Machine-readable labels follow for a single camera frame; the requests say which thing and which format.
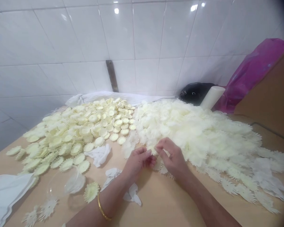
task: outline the wooden table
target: wooden table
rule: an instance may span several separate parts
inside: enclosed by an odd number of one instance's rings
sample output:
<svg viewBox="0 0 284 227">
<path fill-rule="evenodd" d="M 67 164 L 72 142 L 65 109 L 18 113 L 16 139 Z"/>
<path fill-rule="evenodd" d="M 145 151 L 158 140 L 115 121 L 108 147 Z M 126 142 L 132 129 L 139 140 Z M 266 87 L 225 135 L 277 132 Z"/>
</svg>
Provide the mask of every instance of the wooden table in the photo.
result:
<svg viewBox="0 0 284 227">
<path fill-rule="evenodd" d="M 284 152 L 284 140 L 265 129 L 255 126 L 255 131 L 263 136 L 263 146 L 273 150 Z M 116 167 L 123 169 L 126 160 L 123 158 L 121 147 L 117 143 L 112 143 L 112 152 L 106 162 L 96 168 L 91 164 L 86 173 L 87 181 L 96 181 L 100 185 L 106 180 L 105 171 Z M 15 157 L 6 156 L 5 153 L 10 148 L 21 145 L 25 148 L 28 142 L 25 138 L 19 138 L 6 149 L 0 152 L 0 175 L 14 174 L 21 172 L 23 165 L 15 161 Z M 218 200 L 218 202 L 243 226 L 243 227 L 276 227 L 284 224 L 284 202 L 273 198 L 275 208 L 281 214 L 272 214 L 261 205 L 248 203 L 240 196 L 228 194 L 221 185 L 211 180 L 207 175 L 200 174 L 195 167 L 189 165 L 192 172 Z M 31 212 L 35 205 L 41 205 L 46 199 L 46 188 L 49 180 L 57 170 L 50 169 L 41 176 L 37 186 L 29 190 L 14 206 L 13 212 L 5 224 L 9 226 L 24 226 L 21 220 L 25 213 Z M 277 174 L 277 177 L 284 184 L 284 173 Z M 205 226 L 203 219 L 193 202 L 180 186 L 169 177 L 160 173 L 144 170 L 138 182 L 138 196 L 142 201 L 142 207 L 133 202 L 123 202 L 116 217 L 112 221 L 112 226 L 139 227 L 139 226 Z M 46 222 L 37 222 L 38 226 L 62 226 L 68 222 L 86 203 L 83 199 L 84 189 L 76 195 L 70 195 L 61 199 Z"/>
</svg>

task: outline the bracelet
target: bracelet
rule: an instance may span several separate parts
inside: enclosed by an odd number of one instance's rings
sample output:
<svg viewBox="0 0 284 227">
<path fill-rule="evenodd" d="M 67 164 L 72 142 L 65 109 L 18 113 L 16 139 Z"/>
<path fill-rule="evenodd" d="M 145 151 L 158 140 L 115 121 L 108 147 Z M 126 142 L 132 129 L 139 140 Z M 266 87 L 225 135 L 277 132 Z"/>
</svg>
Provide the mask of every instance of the bracelet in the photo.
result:
<svg viewBox="0 0 284 227">
<path fill-rule="evenodd" d="M 98 205 L 99 205 L 99 209 L 100 209 L 100 212 L 101 214 L 103 215 L 103 217 L 108 220 L 108 221 L 111 221 L 111 218 L 107 217 L 101 207 L 101 204 L 100 204 L 100 193 L 98 193 Z"/>
</svg>

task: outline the left hand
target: left hand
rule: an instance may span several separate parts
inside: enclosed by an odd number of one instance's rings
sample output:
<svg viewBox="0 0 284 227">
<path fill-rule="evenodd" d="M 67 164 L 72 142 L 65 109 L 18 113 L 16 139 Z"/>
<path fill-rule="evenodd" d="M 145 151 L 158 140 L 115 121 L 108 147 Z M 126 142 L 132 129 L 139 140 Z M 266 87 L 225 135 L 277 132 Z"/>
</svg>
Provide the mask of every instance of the left hand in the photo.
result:
<svg viewBox="0 0 284 227">
<path fill-rule="evenodd" d="M 122 171 L 122 174 L 129 180 L 129 186 L 136 182 L 144 167 L 153 168 L 156 160 L 157 158 L 151 154 L 150 150 L 147 151 L 145 147 L 133 150 Z"/>
</svg>

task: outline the pink plastic bag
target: pink plastic bag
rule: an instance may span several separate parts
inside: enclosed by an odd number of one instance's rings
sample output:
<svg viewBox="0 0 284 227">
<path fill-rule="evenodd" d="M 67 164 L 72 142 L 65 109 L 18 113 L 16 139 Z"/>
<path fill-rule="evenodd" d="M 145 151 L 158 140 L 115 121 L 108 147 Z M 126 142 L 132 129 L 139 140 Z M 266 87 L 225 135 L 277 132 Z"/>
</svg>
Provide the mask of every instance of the pink plastic bag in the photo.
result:
<svg viewBox="0 0 284 227">
<path fill-rule="evenodd" d="M 260 82 L 284 52 L 284 41 L 266 39 L 237 68 L 214 109 L 233 113 L 236 105 Z"/>
</svg>

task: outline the hand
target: hand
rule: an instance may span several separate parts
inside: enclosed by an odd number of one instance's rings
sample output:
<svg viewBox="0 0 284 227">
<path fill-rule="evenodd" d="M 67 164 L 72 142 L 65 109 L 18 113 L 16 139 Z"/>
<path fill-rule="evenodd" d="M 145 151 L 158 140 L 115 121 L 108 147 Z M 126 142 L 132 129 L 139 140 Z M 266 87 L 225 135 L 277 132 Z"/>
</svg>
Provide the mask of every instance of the hand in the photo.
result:
<svg viewBox="0 0 284 227">
<path fill-rule="evenodd" d="M 180 180 L 191 174 L 181 149 L 173 141 L 171 141 L 171 139 L 167 137 L 161 139 L 155 146 L 155 150 L 159 153 L 167 170 L 176 179 Z"/>
<path fill-rule="evenodd" d="M 150 150 L 147 151 L 145 147 L 133 150 L 122 171 L 122 174 L 129 181 L 129 186 L 136 182 L 144 167 L 153 168 L 156 160 L 157 158 L 151 154 Z"/>
</svg>

